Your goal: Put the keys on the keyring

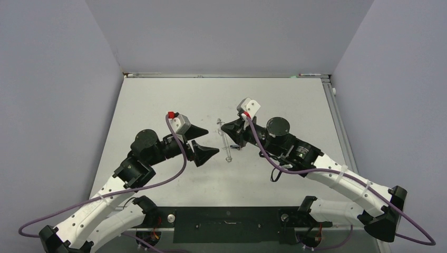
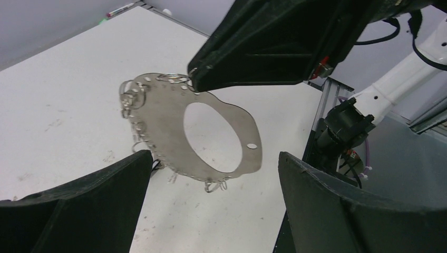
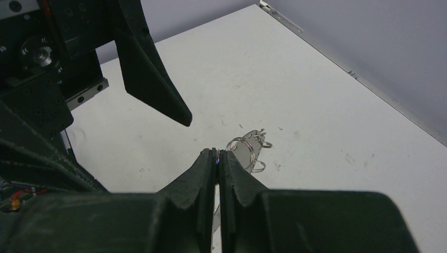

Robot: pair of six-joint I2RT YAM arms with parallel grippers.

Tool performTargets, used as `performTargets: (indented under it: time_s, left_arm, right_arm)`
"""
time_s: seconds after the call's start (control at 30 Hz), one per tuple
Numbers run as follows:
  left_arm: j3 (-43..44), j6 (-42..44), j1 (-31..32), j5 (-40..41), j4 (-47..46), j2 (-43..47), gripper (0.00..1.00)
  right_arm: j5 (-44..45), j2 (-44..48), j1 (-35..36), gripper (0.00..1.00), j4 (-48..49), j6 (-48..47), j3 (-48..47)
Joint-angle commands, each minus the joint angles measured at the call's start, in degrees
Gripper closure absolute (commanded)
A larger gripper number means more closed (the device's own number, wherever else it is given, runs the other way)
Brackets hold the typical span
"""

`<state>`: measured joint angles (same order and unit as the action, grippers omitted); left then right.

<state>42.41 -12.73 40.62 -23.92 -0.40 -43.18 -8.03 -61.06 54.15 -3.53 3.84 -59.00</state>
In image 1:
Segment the metal ring plate with keyrings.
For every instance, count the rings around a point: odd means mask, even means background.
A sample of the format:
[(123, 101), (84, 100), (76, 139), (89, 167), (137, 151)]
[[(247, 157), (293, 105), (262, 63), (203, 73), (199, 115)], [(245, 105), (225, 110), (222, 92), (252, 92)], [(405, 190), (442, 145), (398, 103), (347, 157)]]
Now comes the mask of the metal ring plate with keyrings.
[(231, 156), (231, 151), (230, 151), (230, 144), (227, 138), (227, 135), (223, 132), (223, 130), (221, 129), (221, 127), (224, 125), (224, 122), (221, 120), (221, 118), (217, 119), (217, 126), (218, 126), (218, 134), (221, 136), (222, 138), (222, 142), (223, 142), (223, 150), (226, 153), (226, 158), (225, 160), (230, 163), (232, 161), (232, 156)]

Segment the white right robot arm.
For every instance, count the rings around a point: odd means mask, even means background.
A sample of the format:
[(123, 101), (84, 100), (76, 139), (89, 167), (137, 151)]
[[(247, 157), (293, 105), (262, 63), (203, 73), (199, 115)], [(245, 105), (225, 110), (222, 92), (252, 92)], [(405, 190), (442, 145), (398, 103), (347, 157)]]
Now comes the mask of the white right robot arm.
[(407, 195), (404, 188), (382, 186), (361, 177), (321, 149), (292, 135), (289, 122), (281, 117), (271, 118), (265, 127), (255, 121), (237, 119), (223, 124), (221, 129), (241, 148), (249, 143), (256, 145), (261, 157), (278, 162), (281, 172), (320, 182), (349, 199), (337, 202), (306, 197), (298, 211), (302, 224), (332, 222), (362, 226), (378, 240), (395, 240)]

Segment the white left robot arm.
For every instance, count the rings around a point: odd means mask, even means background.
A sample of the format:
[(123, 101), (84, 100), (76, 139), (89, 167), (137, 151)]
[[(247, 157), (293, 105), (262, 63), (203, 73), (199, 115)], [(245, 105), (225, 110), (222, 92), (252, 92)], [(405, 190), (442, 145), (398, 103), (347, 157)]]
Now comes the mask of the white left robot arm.
[(151, 129), (140, 131), (130, 148), (127, 158), (90, 203), (56, 226), (45, 226), (38, 233), (45, 252), (96, 252), (130, 228), (152, 226), (158, 218), (158, 207), (146, 196), (133, 199), (114, 215), (111, 212), (155, 176), (154, 165), (182, 154), (186, 161), (193, 161), (199, 167), (219, 152), (195, 140), (177, 143), (172, 134), (160, 140)]

